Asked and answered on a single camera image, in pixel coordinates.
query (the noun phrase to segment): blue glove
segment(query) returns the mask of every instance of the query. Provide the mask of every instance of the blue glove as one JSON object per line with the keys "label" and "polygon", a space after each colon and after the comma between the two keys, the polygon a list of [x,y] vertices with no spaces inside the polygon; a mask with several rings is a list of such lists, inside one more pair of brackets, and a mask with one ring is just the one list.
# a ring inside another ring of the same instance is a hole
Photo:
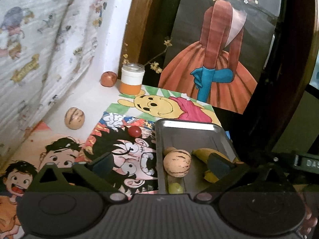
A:
{"label": "blue glove", "polygon": [[229,83],[232,81],[232,70],[226,68],[221,70],[197,68],[190,73],[194,76],[194,83],[198,89],[197,100],[207,102],[212,82]]}

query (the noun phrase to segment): metal tray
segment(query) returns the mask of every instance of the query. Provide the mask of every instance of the metal tray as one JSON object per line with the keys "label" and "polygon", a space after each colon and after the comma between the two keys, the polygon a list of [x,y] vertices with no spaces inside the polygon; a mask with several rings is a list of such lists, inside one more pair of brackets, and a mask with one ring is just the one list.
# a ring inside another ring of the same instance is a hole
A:
{"label": "metal tray", "polygon": [[226,155],[231,161],[237,154],[222,127],[212,123],[200,123],[183,120],[161,119],[155,123],[157,174],[160,194],[168,194],[168,183],[178,182],[184,193],[194,197],[209,187],[203,174],[207,165],[192,156],[189,172],[185,177],[168,175],[163,166],[163,151],[168,147],[188,152],[198,148],[212,148]]}

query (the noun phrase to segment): hand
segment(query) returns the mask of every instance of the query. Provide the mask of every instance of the hand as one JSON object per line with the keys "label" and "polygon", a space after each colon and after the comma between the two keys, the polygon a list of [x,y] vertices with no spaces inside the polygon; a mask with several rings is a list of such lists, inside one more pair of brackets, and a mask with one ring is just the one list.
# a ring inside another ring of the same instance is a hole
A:
{"label": "hand", "polygon": [[[299,196],[301,197],[301,199],[303,200],[303,202],[305,203],[305,199],[303,194],[299,194]],[[317,218],[312,216],[312,212],[311,209],[307,206],[307,204],[305,203],[305,207],[306,207],[306,218],[303,221],[300,229],[299,229],[299,233],[301,235],[308,235],[311,232],[311,229],[313,227],[315,227],[317,225]]]}
{"label": "hand", "polygon": [[194,76],[194,83],[195,83],[196,89],[203,86],[202,73],[203,73],[203,68],[197,68],[190,73],[192,76]]}

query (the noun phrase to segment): brown round fruit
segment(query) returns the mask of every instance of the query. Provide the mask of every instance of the brown round fruit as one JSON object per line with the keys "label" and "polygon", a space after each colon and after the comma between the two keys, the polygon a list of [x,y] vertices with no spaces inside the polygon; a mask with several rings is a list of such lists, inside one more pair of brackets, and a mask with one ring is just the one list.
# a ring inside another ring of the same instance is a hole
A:
{"label": "brown round fruit", "polygon": [[101,75],[100,83],[105,87],[113,87],[117,81],[117,74],[111,71],[104,72]]}
{"label": "brown round fruit", "polygon": [[175,150],[165,156],[163,164],[166,172],[174,177],[184,177],[190,166],[191,156],[187,151]]}
{"label": "brown round fruit", "polygon": [[76,107],[69,108],[64,117],[64,123],[70,129],[79,129],[84,120],[84,112]]}
{"label": "brown round fruit", "polygon": [[168,153],[170,153],[171,151],[176,150],[175,147],[168,147],[163,151],[163,156],[167,156]]}

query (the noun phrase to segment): small round fruit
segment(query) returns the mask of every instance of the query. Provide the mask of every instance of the small round fruit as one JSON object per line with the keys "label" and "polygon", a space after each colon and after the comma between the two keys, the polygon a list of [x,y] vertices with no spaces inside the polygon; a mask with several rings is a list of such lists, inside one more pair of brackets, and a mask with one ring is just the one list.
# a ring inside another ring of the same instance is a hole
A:
{"label": "small round fruit", "polygon": [[191,156],[184,150],[171,151],[163,160],[166,172],[174,177],[184,177],[190,166]]}
{"label": "small round fruit", "polygon": [[176,150],[175,147],[168,147],[163,151],[163,156],[167,156],[168,153],[170,153],[171,151]]}
{"label": "small round fruit", "polygon": [[100,83],[105,87],[113,87],[117,81],[117,74],[111,71],[104,72],[101,75]]}
{"label": "small round fruit", "polygon": [[168,185],[168,193],[169,194],[183,194],[184,193],[184,190],[183,190],[183,187],[175,182],[175,183],[171,183]]}
{"label": "small round fruit", "polygon": [[84,120],[84,112],[76,107],[69,108],[64,117],[64,123],[69,129],[79,129]]}
{"label": "small round fruit", "polygon": [[127,132],[129,133],[131,137],[135,137],[135,138],[140,137],[142,134],[142,130],[138,126],[130,126]]}

